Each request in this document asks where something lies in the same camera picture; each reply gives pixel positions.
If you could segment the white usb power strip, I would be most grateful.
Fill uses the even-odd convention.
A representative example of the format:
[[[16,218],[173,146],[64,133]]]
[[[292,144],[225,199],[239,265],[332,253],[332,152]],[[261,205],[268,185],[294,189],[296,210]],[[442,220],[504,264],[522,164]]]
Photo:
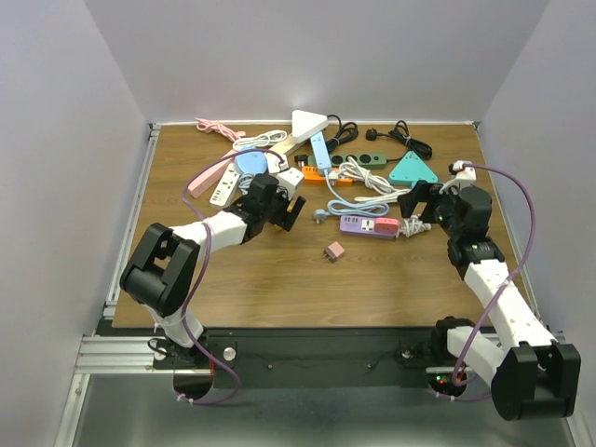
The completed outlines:
[[[241,175],[242,173],[237,170],[234,163],[228,165],[210,197],[210,204],[215,209],[220,210],[226,208],[232,203],[237,192]]]

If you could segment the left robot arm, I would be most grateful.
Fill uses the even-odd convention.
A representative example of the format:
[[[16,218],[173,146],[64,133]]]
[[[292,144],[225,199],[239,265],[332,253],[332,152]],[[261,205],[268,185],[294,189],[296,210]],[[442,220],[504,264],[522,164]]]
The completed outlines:
[[[129,258],[120,289],[151,314],[174,343],[175,356],[188,367],[200,365],[207,344],[204,328],[188,309],[198,262],[206,263],[221,249],[240,246],[258,236],[265,224],[292,229],[305,199],[295,195],[304,181],[298,169],[277,175],[257,174],[247,194],[215,215],[182,226],[151,224]]]

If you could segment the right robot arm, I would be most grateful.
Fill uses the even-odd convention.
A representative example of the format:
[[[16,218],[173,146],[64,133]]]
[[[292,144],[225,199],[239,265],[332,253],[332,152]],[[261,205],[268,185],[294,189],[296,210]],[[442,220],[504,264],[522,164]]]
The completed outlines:
[[[403,216],[424,204],[420,220],[447,235],[447,252],[460,278],[484,308],[499,341],[489,341],[464,318],[437,322],[428,341],[439,363],[460,358],[490,387],[499,415],[508,421],[565,418],[573,414],[581,357],[537,319],[509,276],[503,252],[489,237],[492,198],[474,186],[418,182],[399,199]]]

